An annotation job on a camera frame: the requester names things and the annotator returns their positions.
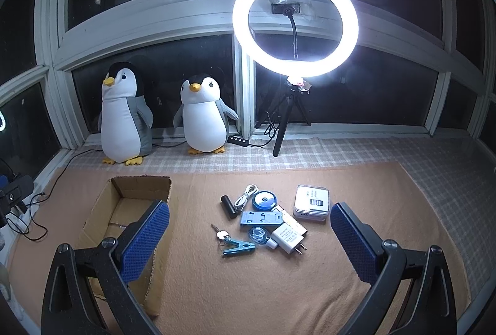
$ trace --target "blue tape roll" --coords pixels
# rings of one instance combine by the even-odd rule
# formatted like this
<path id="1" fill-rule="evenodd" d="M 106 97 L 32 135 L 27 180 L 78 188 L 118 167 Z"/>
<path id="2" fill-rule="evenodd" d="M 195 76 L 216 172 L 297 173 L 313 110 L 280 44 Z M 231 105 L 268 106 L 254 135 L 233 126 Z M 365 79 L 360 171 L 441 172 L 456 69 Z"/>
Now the blue tape roll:
<path id="1" fill-rule="evenodd" d="M 272 210 L 277 205 L 277 198 L 276 195 L 269 191 L 259 191 L 253 196 L 252 202 L 256 210 L 266 212 L 267 210 Z"/>

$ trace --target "blue clip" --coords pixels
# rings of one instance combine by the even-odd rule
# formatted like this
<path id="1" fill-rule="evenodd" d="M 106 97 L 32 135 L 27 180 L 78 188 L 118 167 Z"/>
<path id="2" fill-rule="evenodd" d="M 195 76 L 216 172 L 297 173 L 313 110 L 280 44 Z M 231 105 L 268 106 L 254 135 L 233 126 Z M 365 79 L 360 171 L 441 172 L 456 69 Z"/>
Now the blue clip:
<path id="1" fill-rule="evenodd" d="M 222 252 L 222 255 L 226 257 L 234 256 L 240 253 L 255 251 L 254 243 L 248 243 L 246 241 L 241 241 L 241 240 L 234 240 L 232 238 L 229 238 L 229 240 L 226 238 L 224 242 L 226 244 L 236 246 L 235 248 L 229 248 L 229 250 L 225 250 Z"/>

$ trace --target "usb cable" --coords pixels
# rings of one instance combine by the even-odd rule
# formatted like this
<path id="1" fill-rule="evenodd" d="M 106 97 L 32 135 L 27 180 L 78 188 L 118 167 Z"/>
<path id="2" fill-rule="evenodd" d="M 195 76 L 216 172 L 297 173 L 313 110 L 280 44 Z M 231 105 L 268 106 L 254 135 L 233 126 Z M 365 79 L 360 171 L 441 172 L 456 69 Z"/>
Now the usb cable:
<path id="1" fill-rule="evenodd" d="M 248 185 L 243 195 L 241 195 L 237 199 L 237 201 L 234 202 L 234 209 L 236 209 L 238 212 L 241 212 L 244 209 L 246 203 L 248 202 L 250 196 L 257 193 L 258 191 L 259 191 L 259 187 L 256 186 L 255 184 Z"/>

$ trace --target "penguin beak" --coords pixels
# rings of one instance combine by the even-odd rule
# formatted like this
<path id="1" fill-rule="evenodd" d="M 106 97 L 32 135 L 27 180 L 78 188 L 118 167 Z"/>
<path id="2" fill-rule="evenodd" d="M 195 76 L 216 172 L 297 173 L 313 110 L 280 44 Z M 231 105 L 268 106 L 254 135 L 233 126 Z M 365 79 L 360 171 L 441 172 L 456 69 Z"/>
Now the penguin beak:
<path id="1" fill-rule="evenodd" d="M 113 83 L 114 83 L 114 82 L 115 82 L 115 80 L 113 79 L 113 77 L 107 77 L 107 79 L 105 79 L 105 80 L 103 81 L 103 84 L 104 84 L 105 86 L 110 87 L 110 86 L 112 86 L 112 85 L 113 85 Z"/>
<path id="2" fill-rule="evenodd" d="M 200 91 L 201 88 L 202 88 L 202 85 L 198 84 L 198 83 L 193 83 L 193 84 L 189 85 L 189 89 L 195 93 Z"/>

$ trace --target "stuffed animal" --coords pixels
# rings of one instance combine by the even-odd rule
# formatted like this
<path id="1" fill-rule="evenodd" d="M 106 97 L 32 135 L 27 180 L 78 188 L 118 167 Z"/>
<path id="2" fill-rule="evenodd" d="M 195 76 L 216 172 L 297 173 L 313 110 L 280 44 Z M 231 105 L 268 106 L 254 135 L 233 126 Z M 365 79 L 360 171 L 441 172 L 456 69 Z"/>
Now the stuffed animal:
<path id="1" fill-rule="evenodd" d="M 185 80 L 181 87 L 183 103 L 174 117 L 174 128 L 184 126 L 189 154 L 223 153 L 229 132 L 227 117 L 237 120 L 237 114 L 220 98 L 217 82 L 207 74 Z"/>
<path id="2" fill-rule="evenodd" d="M 102 84 L 103 162 L 141 164 L 152 149 L 153 114 L 143 97 L 143 81 L 129 62 L 114 63 Z"/>

